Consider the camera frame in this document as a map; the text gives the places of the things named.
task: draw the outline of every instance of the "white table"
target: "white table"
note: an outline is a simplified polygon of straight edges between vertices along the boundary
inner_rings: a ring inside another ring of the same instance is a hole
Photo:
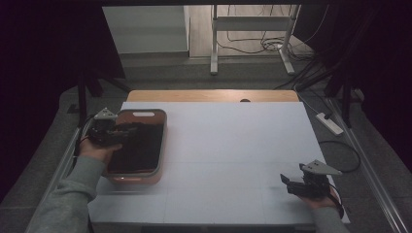
[[[280,180],[281,173],[301,177],[298,163],[325,161],[302,103],[125,102],[123,108],[167,113],[163,176],[154,185],[101,178],[89,204],[93,223],[313,223]]]

